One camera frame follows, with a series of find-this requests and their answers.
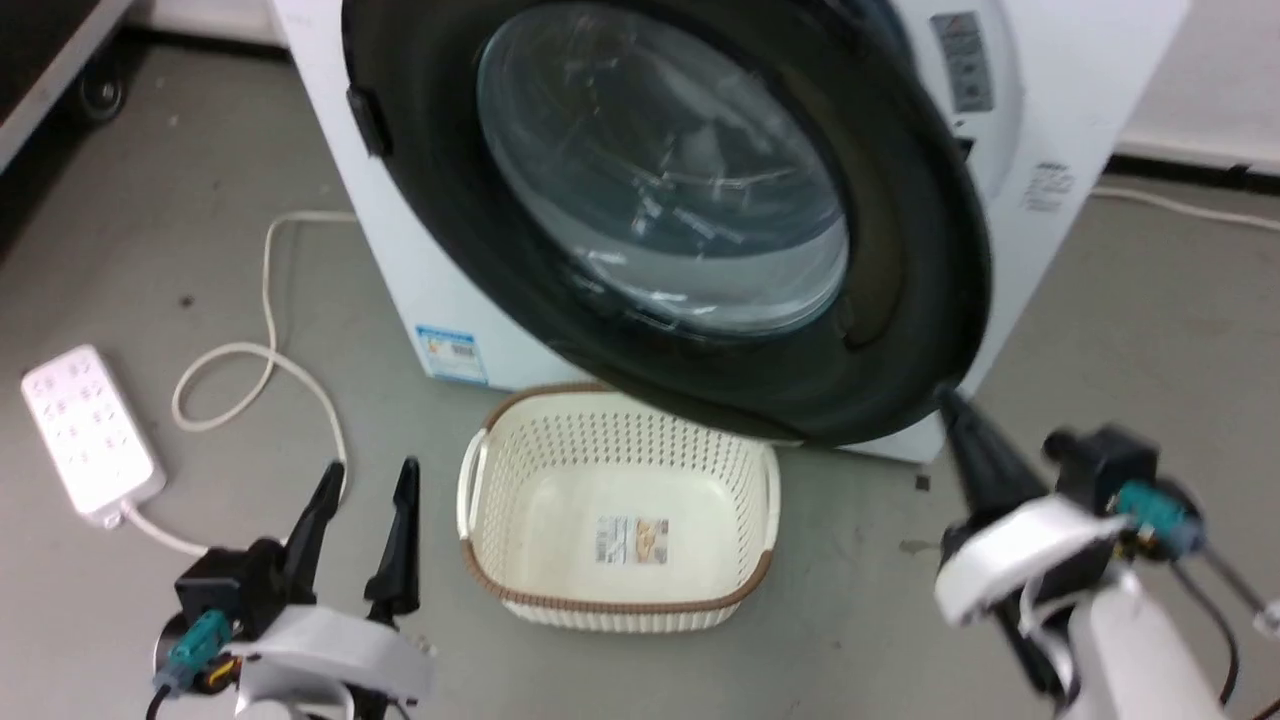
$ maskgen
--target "teal connector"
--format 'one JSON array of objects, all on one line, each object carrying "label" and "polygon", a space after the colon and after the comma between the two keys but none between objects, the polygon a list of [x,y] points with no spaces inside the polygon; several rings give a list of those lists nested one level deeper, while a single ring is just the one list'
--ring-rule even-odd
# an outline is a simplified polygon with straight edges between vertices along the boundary
[{"label": "teal connector", "polygon": [[1125,483],[1116,495],[1115,514],[1133,518],[1139,532],[1158,539],[1175,559],[1204,544],[1203,523],[1180,502],[1147,483]]},{"label": "teal connector", "polygon": [[232,625],[227,615],[219,610],[205,612],[169,651],[169,660],[151,678],[151,685],[156,691],[168,688],[169,697],[186,692],[229,642]]}]

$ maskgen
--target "gray floor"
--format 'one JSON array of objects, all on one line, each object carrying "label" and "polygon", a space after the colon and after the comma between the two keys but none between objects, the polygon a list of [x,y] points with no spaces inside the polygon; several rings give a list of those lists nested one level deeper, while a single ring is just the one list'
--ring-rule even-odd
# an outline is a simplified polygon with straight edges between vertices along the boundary
[{"label": "gray floor", "polygon": [[[1280,215],[1280,201],[1156,187],[1215,208]],[[206,348],[262,340],[261,234],[276,214],[344,208],[289,67],[163,49],[116,123],[41,193],[0,266],[0,705],[23,717],[141,717],[147,656],[187,560],[131,528],[70,511],[18,378],[70,346],[101,347],[170,473],[148,510],[193,538],[280,533],[333,450],[315,400],[278,377],[233,425],[192,436],[169,395]],[[417,717],[1047,717],[995,628],[951,630],[931,598],[932,543],[960,514],[951,471],[786,451],[777,561],[727,625],[620,638],[508,615],[466,574],[453,529],[466,439],[500,396],[425,379],[355,228],[282,243],[287,351],[332,391],[353,487],[329,532],[323,601],[360,610],[404,455],[422,459],[422,610],[406,629],[439,647],[439,692]],[[189,296],[189,306],[182,299]],[[1280,237],[1092,202],[979,396],[1027,451],[1061,423],[1123,419],[1165,446],[1203,496],[1212,532],[1280,591]],[[215,372],[197,414],[256,378]],[[1166,575],[1151,584],[1217,683],[1225,653]],[[1238,716],[1277,692],[1280,647],[1247,630]],[[229,698],[166,717],[229,717]]]}]

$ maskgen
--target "blue and white sticker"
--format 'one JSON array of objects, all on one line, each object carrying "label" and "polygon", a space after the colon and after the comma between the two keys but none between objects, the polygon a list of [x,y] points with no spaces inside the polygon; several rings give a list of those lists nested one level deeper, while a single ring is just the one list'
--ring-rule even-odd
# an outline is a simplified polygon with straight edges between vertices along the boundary
[{"label": "blue and white sticker", "polygon": [[417,325],[417,341],[422,343],[426,356],[426,372],[433,377],[489,384],[474,336]]}]

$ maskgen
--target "basket handle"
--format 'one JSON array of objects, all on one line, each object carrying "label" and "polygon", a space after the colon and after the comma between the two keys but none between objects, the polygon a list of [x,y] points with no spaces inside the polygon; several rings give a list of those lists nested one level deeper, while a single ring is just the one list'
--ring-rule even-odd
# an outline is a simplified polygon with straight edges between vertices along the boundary
[{"label": "basket handle", "polygon": [[480,456],[486,447],[485,438],[488,436],[489,430],[480,428],[467,445],[466,454],[462,455],[462,469],[458,470],[458,539],[471,537],[471,530],[476,524],[475,512],[479,507],[476,501],[480,497],[477,482]]},{"label": "basket handle", "polygon": [[773,550],[773,544],[778,542],[778,523],[782,519],[782,471],[778,470],[778,455],[772,447],[764,456],[764,471],[769,475],[764,496],[764,550]]}]

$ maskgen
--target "washing machine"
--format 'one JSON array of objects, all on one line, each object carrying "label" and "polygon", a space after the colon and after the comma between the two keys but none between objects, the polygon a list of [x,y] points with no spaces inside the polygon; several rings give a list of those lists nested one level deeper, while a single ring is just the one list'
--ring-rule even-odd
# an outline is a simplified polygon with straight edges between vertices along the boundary
[{"label": "washing machine", "polygon": [[1184,0],[275,0],[429,375],[928,461]]}]

